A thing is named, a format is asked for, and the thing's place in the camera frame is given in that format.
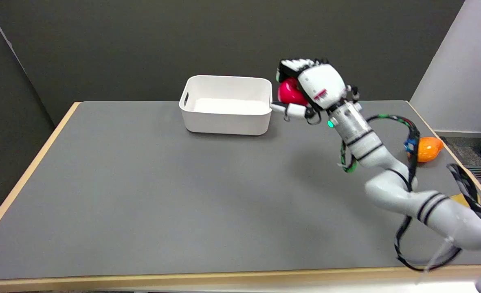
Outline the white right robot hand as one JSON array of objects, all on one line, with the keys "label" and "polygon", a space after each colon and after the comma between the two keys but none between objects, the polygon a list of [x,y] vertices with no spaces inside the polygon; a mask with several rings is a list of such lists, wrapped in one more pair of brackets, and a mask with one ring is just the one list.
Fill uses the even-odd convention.
[{"label": "white right robot hand", "polygon": [[327,59],[282,59],[276,80],[278,101],[272,102],[270,108],[283,114],[287,122],[299,118],[317,125],[322,121],[322,113],[331,114],[342,103],[360,99],[359,88],[347,85]]}]

